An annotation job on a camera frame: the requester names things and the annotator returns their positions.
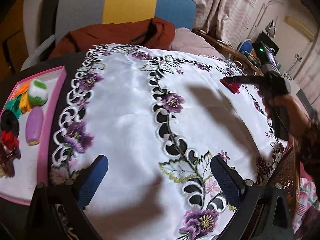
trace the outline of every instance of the brown jacket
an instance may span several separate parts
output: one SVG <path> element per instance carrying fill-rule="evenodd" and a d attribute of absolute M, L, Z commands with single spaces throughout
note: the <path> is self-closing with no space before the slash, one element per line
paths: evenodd
<path fill-rule="evenodd" d="M 135 23 L 89 25 L 67 33 L 49 58 L 87 51 L 93 45 L 108 43 L 141 45 L 150 49 L 168 50 L 174 34 L 174 25 L 158 17 Z"/>

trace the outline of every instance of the hand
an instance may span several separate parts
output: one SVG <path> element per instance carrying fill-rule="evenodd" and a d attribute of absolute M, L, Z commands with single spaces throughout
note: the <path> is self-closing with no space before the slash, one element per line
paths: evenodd
<path fill-rule="evenodd" d="M 309 117 L 302 111 L 296 100 L 291 95 L 276 96 L 268 102 L 263 98 L 268 118 L 272 116 L 273 106 L 284 106 L 289 116 L 289 133 L 296 139 L 303 137 L 311 126 Z"/>

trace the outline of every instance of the metal screw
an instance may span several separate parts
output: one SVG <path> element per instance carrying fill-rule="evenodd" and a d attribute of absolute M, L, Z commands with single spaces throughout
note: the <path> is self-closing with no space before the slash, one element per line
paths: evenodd
<path fill-rule="evenodd" d="M 244 183 L 245 183 L 247 186 L 250 186 L 250 187 L 254 185 L 254 182 L 253 182 L 252 179 L 246 179 L 246 180 L 244 181 Z"/>
<path fill-rule="evenodd" d="M 282 185 L 280 183 L 276 183 L 275 186 L 276 186 L 277 189 L 282 189 Z"/>
<path fill-rule="evenodd" d="M 39 182 L 38 184 L 37 184 L 37 188 L 42 188 L 44 186 L 44 183 L 43 182 Z"/>
<path fill-rule="evenodd" d="M 67 186 L 72 185 L 73 184 L 73 179 L 67 179 L 64 184 L 66 184 Z"/>

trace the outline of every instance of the embroidered tablecloth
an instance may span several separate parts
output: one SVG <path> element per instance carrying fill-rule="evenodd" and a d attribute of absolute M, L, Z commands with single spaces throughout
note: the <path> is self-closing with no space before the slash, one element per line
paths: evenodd
<path fill-rule="evenodd" d="M 53 140 L 53 184 L 103 154 L 109 170 L 84 211 L 109 239 L 211 239 L 234 214 L 210 171 L 220 155 L 244 179 L 267 182 L 283 143 L 257 88 L 214 56 L 108 44 L 86 54 Z M 58 207 L 70 238 L 76 238 Z"/>

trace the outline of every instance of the sleeve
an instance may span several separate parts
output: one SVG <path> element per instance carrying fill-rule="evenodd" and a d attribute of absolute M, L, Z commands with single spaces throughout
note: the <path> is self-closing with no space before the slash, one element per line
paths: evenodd
<path fill-rule="evenodd" d="M 301 161 L 305 171 L 313 178 L 320 200 L 320 121 L 312 120 L 311 127 L 300 143 Z"/>

